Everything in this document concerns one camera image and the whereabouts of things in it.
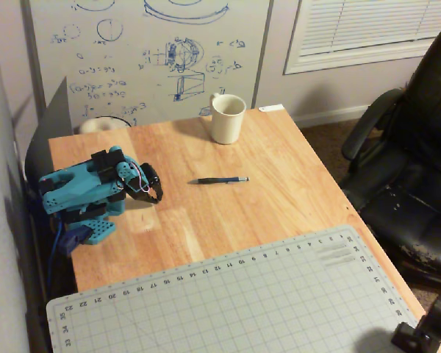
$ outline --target window frame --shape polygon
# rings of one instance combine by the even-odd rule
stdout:
[[[431,43],[433,43],[433,39],[424,39],[415,42],[390,43],[331,53],[311,54],[301,57],[301,46],[306,32],[307,16],[311,4],[312,0],[301,0],[298,5],[293,36],[290,42],[290,50],[284,68],[285,75],[410,57],[421,57],[426,53]]]

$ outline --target whiteboard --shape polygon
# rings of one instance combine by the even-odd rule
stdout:
[[[30,0],[46,102],[66,76],[74,126],[209,115],[251,104],[269,0]]]

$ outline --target mug handle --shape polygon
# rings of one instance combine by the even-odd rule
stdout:
[[[221,95],[219,93],[213,93],[211,94],[211,98],[209,99],[209,108],[211,109],[211,115],[214,114],[214,107],[212,106],[212,101],[217,98],[220,97]]]

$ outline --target cutting mat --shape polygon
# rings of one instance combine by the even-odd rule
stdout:
[[[52,300],[54,352],[400,352],[415,326],[350,226]]]

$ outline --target baseboard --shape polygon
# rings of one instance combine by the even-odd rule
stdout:
[[[322,113],[293,116],[293,120],[299,128],[331,124],[339,121],[359,119],[367,108],[367,105],[361,105],[346,109],[330,110]]]

